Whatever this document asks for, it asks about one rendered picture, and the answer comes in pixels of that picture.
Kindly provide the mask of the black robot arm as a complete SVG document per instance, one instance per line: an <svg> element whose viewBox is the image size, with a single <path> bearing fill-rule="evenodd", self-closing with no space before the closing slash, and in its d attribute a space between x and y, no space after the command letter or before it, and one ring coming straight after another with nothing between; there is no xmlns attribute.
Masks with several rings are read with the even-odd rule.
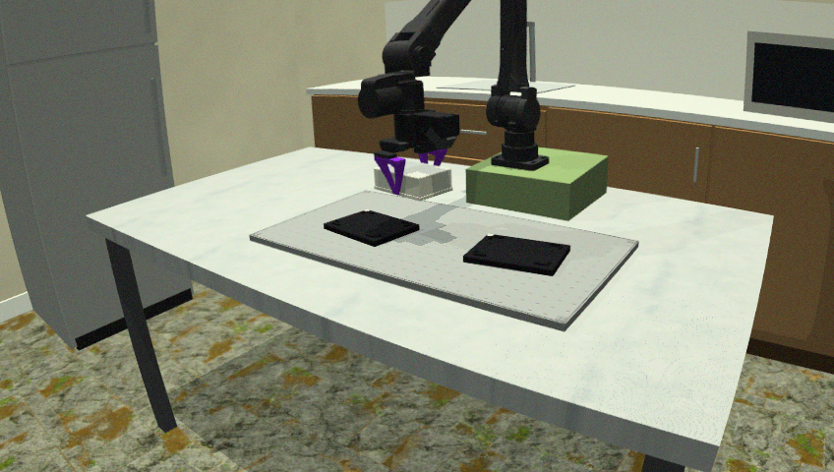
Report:
<svg viewBox="0 0 834 472"><path fill-rule="evenodd" d="M416 110L396 114L398 141L429 139L437 148L446 149L459 135L459 114L425 109L423 82L415 78L430 76L435 50L470 1L430 0L384 47L385 73L361 82L358 106L365 117ZM527 0L501 0L500 71L497 84L491 86L486 114L491 125L506 131L502 153L491 157L491 164L535 171L549 164L549 156L538 155L534 143L540 105L537 89L529 86L526 51ZM521 92L521 97L510 95L511 91ZM418 113L419 109L425 111Z"/></svg>

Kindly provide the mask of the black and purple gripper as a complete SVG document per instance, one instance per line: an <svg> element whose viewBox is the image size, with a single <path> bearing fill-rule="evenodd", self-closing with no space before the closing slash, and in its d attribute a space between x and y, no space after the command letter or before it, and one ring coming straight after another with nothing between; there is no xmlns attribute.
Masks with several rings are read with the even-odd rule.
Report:
<svg viewBox="0 0 834 472"><path fill-rule="evenodd" d="M416 110L400 110L399 112L393 114L395 137L380 140L380 148L382 150L374 152L374 160L377 162L380 169L386 176L392 192L396 195L399 195L400 193L406 160L405 158L397 157L397 154L395 152L405 151L409 148L414 148L414 152L419 154L420 162L426 164L428 164L428 154L432 154L435 156L435 161L433 165L436 166L441 165L444 157L447 154L447 148L437 148L429 139L415 143L406 143L397 140L396 114L412 113L416 113ZM390 164L394 168L395 185L391 173L389 171L388 164Z"/></svg>

